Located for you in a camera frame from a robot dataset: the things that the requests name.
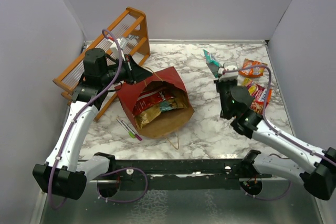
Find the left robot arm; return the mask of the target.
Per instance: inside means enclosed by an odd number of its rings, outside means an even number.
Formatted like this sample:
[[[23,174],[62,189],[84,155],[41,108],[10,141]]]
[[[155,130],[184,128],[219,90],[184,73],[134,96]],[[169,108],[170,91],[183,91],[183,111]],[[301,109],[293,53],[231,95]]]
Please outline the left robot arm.
[[[115,83],[137,84],[152,76],[130,55],[118,51],[119,57],[108,65],[110,56],[100,48],[89,49],[83,59],[84,72],[74,89],[70,111],[53,151],[44,164],[36,164],[33,177],[49,197],[57,195],[77,200],[86,184],[98,176],[115,175],[113,157],[99,153],[79,164],[79,153],[93,119],[98,114],[110,87]]]

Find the red brown paper bag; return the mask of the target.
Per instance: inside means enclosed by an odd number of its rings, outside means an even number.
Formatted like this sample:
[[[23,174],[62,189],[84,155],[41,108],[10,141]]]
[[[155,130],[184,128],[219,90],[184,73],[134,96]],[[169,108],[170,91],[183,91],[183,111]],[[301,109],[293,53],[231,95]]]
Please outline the red brown paper bag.
[[[117,86],[117,96],[138,134],[155,139],[178,131],[194,109],[175,67],[151,74],[140,83]]]

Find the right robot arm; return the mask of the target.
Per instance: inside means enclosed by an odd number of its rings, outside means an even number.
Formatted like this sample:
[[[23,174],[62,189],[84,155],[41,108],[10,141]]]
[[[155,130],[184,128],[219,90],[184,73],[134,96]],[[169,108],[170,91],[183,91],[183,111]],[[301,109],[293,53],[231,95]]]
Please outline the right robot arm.
[[[308,144],[271,124],[264,113],[251,109],[253,102],[247,87],[238,85],[239,68],[233,62],[216,70],[214,83],[220,96],[221,117],[232,120],[240,135],[264,143],[280,152],[285,159],[272,158],[250,151],[241,164],[246,177],[269,174],[302,184],[312,196],[330,200],[335,190],[335,149]]]

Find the orange chips bag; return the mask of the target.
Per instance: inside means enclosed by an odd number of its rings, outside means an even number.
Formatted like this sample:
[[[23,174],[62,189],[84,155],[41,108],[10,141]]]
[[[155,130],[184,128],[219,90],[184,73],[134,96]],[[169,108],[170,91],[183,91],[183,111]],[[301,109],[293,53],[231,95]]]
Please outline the orange chips bag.
[[[239,74],[245,78],[259,78],[264,75],[264,67],[260,67],[260,65],[267,66],[267,63],[254,61],[250,59],[245,59],[243,62],[242,68],[245,70],[240,70]]]

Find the yellow pink candy bag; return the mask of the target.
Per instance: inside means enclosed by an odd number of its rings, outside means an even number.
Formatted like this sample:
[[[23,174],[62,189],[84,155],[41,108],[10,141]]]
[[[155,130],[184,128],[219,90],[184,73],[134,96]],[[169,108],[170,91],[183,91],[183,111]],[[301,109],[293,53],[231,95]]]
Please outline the yellow pink candy bag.
[[[267,104],[271,99],[272,89],[269,89],[268,95],[267,88],[255,83],[252,79],[245,78],[242,82],[242,86],[248,89],[249,94],[257,101],[263,101],[266,99]]]

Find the red snack bag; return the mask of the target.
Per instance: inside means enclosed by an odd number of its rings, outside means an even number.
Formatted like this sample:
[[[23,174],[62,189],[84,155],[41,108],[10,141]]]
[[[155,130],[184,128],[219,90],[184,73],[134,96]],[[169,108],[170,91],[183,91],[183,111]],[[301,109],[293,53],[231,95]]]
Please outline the red snack bag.
[[[254,112],[262,115],[264,111],[264,102],[263,101],[257,101],[254,100],[250,106],[250,109],[252,109]]]

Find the teal snack bag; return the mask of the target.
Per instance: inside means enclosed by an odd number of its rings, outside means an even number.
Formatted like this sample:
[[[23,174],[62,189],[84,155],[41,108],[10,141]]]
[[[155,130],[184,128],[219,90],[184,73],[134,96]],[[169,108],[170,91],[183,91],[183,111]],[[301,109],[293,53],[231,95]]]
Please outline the teal snack bag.
[[[217,61],[214,53],[210,53],[209,51],[205,49],[203,49],[203,53],[204,53],[205,61],[207,65],[212,65],[212,66],[217,66],[217,67],[221,66],[221,64]]]

